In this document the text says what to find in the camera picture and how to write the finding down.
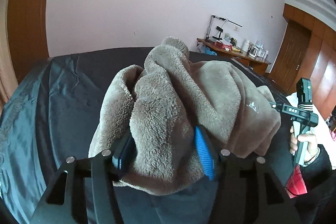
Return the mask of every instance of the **wooden cabinet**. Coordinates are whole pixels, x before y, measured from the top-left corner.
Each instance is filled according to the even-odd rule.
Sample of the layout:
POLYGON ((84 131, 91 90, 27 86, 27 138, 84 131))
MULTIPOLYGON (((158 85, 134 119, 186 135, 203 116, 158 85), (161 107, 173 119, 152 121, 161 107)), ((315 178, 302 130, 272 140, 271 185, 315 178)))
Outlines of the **wooden cabinet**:
MULTIPOLYGON (((293 20, 311 30, 312 34, 294 81, 291 78, 288 79, 288 81, 292 81, 288 94, 296 91, 296 83, 301 77, 310 79, 313 103, 322 117, 326 119, 336 105, 336 32, 312 15, 297 10, 299 9, 285 4, 283 17, 289 21, 288 26, 291 26, 290 20, 293 20)), ((277 68, 277 61, 278 58, 270 76, 273 70, 277 68)))

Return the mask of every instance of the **metal pin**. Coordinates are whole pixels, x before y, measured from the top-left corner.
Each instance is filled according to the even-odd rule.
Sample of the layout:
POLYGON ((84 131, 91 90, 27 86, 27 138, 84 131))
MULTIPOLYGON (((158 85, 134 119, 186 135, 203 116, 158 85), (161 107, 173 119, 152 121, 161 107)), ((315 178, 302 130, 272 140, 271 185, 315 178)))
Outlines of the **metal pin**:
POLYGON ((266 160, 263 157, 258 157, 257 162, 259 162, 260 164, 264 164, 266 162, 266 160))
POLYGON ((220 151, 220 153, 221 153, 223 156, 229 156, 229 155, 230 155, 230 151, 227 150, 227 149, 222 149, 222 150, 220 151))
POLYGON ((73 163, 74 161, 75 161, 75 157, 73 157, 73 156, 67 157, 67 159, 66 159, 66 162, 67 162, 68 164, 71 164, 71 163, 73 163))
POLYGON ((101 154, 104 156, 104 157, 107 157, 109 155, 111 155, 111 150, 108 150, 108 149, 105 149, 101 152, 101 154))

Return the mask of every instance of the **fleece towel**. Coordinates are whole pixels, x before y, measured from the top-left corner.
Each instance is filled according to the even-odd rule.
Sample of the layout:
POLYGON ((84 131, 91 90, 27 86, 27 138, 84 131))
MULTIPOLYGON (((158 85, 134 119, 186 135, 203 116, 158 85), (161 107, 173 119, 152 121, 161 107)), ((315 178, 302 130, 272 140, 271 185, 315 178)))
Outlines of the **fleece towel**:
POLYGON ((266 86, 256 86, 228 62, 191 63, 189 50, 168 37, 144 69, 117 73, 100 111, 89 157, 111 147, 129 125, 136 157, 116 186, 153 195, 175 193, 204 176, 194 146, 194 127, 204 125, 219 148, 238 157, 264 155, 280 127, 266 86))

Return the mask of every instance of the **hand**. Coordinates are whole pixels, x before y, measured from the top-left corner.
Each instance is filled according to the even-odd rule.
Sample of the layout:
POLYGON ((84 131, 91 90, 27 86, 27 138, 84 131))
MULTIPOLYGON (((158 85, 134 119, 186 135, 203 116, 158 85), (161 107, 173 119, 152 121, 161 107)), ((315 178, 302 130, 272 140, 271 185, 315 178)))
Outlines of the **hand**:
POLYGON ((310 131, 308 131, 307 134, 301 134, 297 138, 295 138, 295 136, 293 134, 294 133, 294 128, 293 127, 291 127, 290 132, 292 133, 290 153, 292 155, 295 154, 295 152, 297 150, 297 142, 299 140, 300 142, 308 142, 308 148, 307 148, 306 155, 304 157, 304 162, 308 162, 312 158, 314 158, 316 156, 317 152, 318 152, 316 136, 314 134, 312 134, 310 131))

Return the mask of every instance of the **black bedsheet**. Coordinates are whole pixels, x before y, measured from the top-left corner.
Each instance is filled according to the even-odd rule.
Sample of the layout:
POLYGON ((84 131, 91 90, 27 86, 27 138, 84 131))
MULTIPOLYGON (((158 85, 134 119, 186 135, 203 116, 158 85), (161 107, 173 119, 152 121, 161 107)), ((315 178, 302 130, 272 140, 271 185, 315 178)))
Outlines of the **black bedsheet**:
MULTIPOLYGON (((87 157, 99 123, 100 107, 115 74, 143 66, 151 47, 116 48, 53 58, 35 67, 5 105, 0 119, 0 194, 19 223, 28 223, 46 185, 67 156, 87 157)), ((196 52, 190 60, 233 63, 256 86, 269 85, 232 60, 196 52)), ((271 88, 277 102, 287 102, 271 88)), ((292 172, 289 117, 266 154, 266 162, 284 185, 292 172)), ((90 179, 86 180, 88 217, 95 222, 90 179)), ((125 223, 207 223, 217 183, 203 178, 179 193, 151 196, 115 187, 125 223)))

